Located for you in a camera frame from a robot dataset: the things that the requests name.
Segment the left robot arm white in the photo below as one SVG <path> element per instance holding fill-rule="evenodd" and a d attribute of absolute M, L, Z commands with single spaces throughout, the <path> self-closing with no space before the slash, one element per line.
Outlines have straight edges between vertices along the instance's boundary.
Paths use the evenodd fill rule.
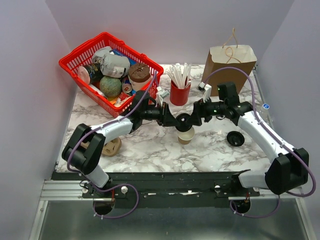
<path fill-rule="evenodd" d="M 149 104 L 156 100 L 145 90 L 135 93 L 130 107 L 117 118 L 97 126 L 78 125 L 64 147 L 61 157 L 94 184 L 93 191 L 101 198 L 111 191 L 110 177 L 99 166 L 106 143 L 136 131 L 143 120 L 156 120 L 162 127 L 179 127 L 181 123 L 171 114 L 169 105 Z"/>

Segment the black plastic cup lid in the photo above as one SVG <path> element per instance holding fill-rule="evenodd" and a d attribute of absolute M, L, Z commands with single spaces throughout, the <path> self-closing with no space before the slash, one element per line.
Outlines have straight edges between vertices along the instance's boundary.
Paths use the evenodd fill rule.
<path fill-rule="evenodd" d="M 190 115 L 188 113 L 181 113 L 176 117 L 178 126 L 176 126 L 175 128 L 179 131 L 179 132 L 187 132 L 192 128 L 192 124 L 187 123 L 187 120 L 190 118 Z"/>

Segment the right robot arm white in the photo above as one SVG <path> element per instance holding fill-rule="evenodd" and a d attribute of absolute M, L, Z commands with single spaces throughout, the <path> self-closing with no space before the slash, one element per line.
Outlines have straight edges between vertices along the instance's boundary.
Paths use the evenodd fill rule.
<path fill-rule="evenodd" d="M 309 154 L 304 148 L 297 149 L 284 141 L 265 121 L 254 112 L 251 103 L 241 102 L 233 82 L 217 86 L 219 101 L 210 99 L 211 86 L 201 82 L 197 86 L 202 99 L 193 105 L 187 125 L 200 126 L 213 116 L 225 116 L 245 131 L 262 149 L 270 161 L 268 170 L 244 170 L 236 174 L 230 183 L 230 191 L 241 196 L 248 188 L 272 191 L 276 195 L 300 187 L 308 181 Z"/>

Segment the brown paper coffee cup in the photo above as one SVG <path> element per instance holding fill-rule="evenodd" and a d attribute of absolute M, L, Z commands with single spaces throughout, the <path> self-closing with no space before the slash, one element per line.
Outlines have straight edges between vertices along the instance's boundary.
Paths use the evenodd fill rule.
<path fill-rule="evenodd" d="M 179 131 L 178 132 L 178 142 L 182 145 L 188 145 L 191 140 L 194 138 L 195 136 L 195 129 L 193 127 L 191 127 L 189 130 L 187 131 Z"/>

